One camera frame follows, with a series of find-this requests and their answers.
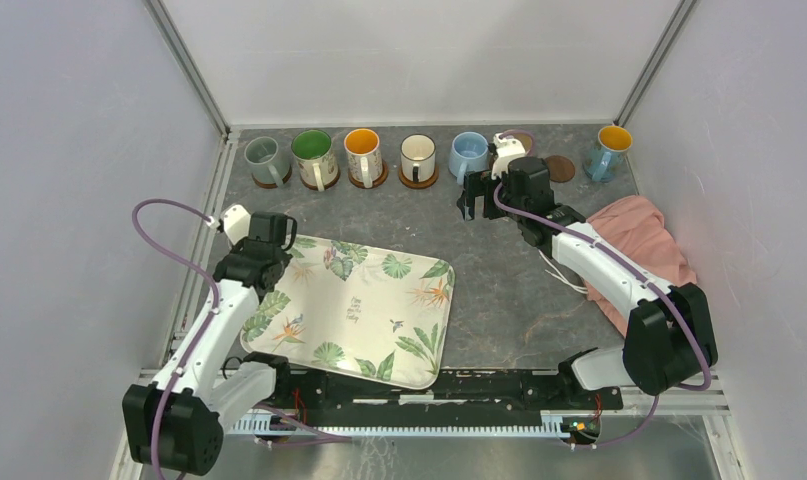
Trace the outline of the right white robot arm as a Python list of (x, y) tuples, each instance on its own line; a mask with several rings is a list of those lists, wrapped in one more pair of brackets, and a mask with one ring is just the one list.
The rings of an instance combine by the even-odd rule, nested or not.
[(581, 408), (604, 387), (634, 385), (658, 396), (673, 388), (702, 391), (718, 360), (708, 300), (694, 283), (676, 286), (608, 243), (576, 210), (556, 201), (546, 162), (513, 159), (465, 174), (457, 206), (466, 220), (483, 200), (483, 217), (508, 217), (523, 239), (572, 270), (627, 321), (620, 347), (592, 349), (561, 363), (559, 400)]

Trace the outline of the grey green ribbed mug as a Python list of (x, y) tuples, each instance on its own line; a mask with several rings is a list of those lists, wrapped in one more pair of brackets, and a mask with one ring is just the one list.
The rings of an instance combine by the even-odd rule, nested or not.
[(280, 183), (292, 171), (291, 161), (281, 152), (278, 142), (271, 137), (263, 136), (250, 141), (244, 151), (244, 159), (250, 175), (262, 182)]

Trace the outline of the brown wooden coaster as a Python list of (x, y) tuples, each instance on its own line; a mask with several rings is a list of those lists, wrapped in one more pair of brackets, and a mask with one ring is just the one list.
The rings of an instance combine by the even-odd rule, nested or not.
[[(389, 171), (388, 164), (384, 163), (382, 173), (380, 174), (380, 176), (376, 180), (373, 181), (371, 189), (379, 187), (380, 185), (382, 185), (386, 181), (386, 179), (388, 177), (388, 171)], [(353, 184), (356, 188), (366, 189), (366, 186), (361, 181), (359, 181), (357, 178), (355, 178), (350, 171), (347, 171), (347, 173), (348, 173), (348, 179), (349, 179), (351, 184)]]
[(413, 182), (413, 181), (409, 180), (405, 176), (405, 174), (404, 174), (404, 172), (402, 170), (398, 170), (397, 173), (398, 173), (398, 178), (399, 178), (400, 182), (404, 186), (406, 186), (407, 188), (410, 188), (410, 189), (413, 189), (413, 190), (422, 190), (422, 189), (426, 189), (426, 188), (431, 187), (432, 185), (434, 185), (437, 182), (437, 180), (438, 180), (438, 178), (440, 176), (440, 172), (438, 170), (435, 170), (433, 175), (430, 178), (428, 178), (427, 180), (424, 180), (422, 182)]
[(288, 174), (283, 177), (283, 179), (281, 180), (280, 183), (276, 183), (276, 182), (266, 183), (266, 182), (262, 182), (262, 181), (258, 180), (254, 175), (251, 175), (251, 178), (252, 178), (253, 182), (255, 183), (255, 185), (257, 185), (258, 187), (263, 188), (263, 189), (282, 188), (282, 187), (284, 187), (285, 184), (287, 184), (289, 182), (291, 177), (292, 177), (292, 171), (289, 171)]
[(331, 180), (330, 182), (328, 182), (326, 184), (323, 184), (322, 187), (318, 187), (317, 185), (310, 184), (310, 183), (306, 182), (302, 177), (300, 178), (300, 180), (301, 180), (301, 183), (307, 189), (310, 189), (310, 190), (313, 190), (313, 191), (325, 191), (325, 190), (329, 190), (330, 188), (335, 186), (338, 183), (339, 178), (340, 178), (340, 173), (333, 180)]

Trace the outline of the white mug green inside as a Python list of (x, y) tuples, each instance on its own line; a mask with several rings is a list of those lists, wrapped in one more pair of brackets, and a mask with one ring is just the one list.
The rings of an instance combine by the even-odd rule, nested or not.
[(300, 178), (310, 184), (322, 187), (340, 173), (332, 138), (325, 131), (311, 129), (299, 133), (291, 143), (291, 151)]

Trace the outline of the pink drawstring cloth bag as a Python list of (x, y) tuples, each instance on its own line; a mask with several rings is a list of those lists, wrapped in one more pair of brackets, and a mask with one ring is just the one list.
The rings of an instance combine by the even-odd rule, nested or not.
[(588, 222), (610, 245), (650, 273), (676, 286), (697, 281), (665, 228), (663, 214), (647, 198), (621, 198), (590, 216)]

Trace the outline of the beige ceramic mug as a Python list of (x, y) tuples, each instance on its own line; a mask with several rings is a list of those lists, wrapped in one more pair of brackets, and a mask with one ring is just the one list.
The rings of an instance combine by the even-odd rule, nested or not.
[(524, 147), (527, 156), (529, 156), (532, 153), (535, 145), (535, 139), (534, 135), (531, 132), (523, 129), (511, 129), (506, 130), (504, 132), (504, 135), (510, 136), (518, 140)]

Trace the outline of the orange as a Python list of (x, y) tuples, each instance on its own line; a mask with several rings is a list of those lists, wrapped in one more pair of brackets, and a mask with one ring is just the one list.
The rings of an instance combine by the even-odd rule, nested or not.
[(584, 159), (584, 173), (593, 182), (611, 181), (632, 145), (633, 137), (627, 129), (617, 125), (601, 128)]

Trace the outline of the white mug orange inside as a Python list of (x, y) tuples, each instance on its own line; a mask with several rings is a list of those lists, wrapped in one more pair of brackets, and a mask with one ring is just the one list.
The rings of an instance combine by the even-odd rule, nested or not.
[(373, 181), (382, 173), (384, 164), (379, 135), (367, 128), (352, 130), (345, 136), (344, 148), (348, 171), (361, 181), (366, 189), (371, 189)]

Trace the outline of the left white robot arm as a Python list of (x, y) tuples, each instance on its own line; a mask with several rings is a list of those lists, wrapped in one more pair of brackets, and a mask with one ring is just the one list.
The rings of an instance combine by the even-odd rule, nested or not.
[(186, 338), (147, 385), (122, 399), (132, 459), (156, 473), (202, 476), (214, 466), (225, 434), (256, 404), (285, 405), (293, 394), (288, 360), (250, 354), (223, 383), (231, 345), (265, 300), (274, 297), (296, 240), (297, 222), (282, 213), (229, 214), (233, 244), (204, 279), (210, 291)]

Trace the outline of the cream enamel mug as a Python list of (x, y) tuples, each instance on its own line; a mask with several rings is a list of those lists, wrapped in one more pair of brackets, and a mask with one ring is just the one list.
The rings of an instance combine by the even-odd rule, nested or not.
[(400, 167), (405, 176), (413, 182), (430, 178), (436, 170), (436, 145), (431, 137), (424, 134), (407, 136), (400, 145)]

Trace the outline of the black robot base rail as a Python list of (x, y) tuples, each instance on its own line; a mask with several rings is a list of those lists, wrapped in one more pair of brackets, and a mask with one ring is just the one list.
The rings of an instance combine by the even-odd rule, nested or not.
[(320, 427), (532, 427), (545, 413), (595, 415), (624, 406), (617, 387), (587, 391), (569, 376), (531, 369), (443, 369), (407, 389), (317, 369), (296, 369), (265, 404)]

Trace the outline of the dark walnut coaster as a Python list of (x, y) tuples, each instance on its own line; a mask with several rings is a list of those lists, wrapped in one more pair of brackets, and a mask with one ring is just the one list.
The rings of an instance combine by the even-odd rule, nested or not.
[(545, 158), (550, 180), (555, 183), (567, 183), (576, 174), (574, 163), (562, 155), (550, 155)]

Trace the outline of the light blue mug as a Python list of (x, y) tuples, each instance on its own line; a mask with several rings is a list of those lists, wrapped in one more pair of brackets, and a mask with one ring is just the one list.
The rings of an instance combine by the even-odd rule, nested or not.
[(462, 132), (451, 143), (448, 168), (462, 186), (467, 173), (488, 169), (489, 156), (489, 142), (483, 135)]

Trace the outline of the leaf patterned serving tray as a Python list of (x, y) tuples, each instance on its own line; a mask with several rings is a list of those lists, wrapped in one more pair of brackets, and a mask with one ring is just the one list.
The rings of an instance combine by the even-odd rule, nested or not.
[(247, 352), (409, 389), (436, 381), (456, 284), (447, 261), (303, 235), (290, 253), (242, 327)]

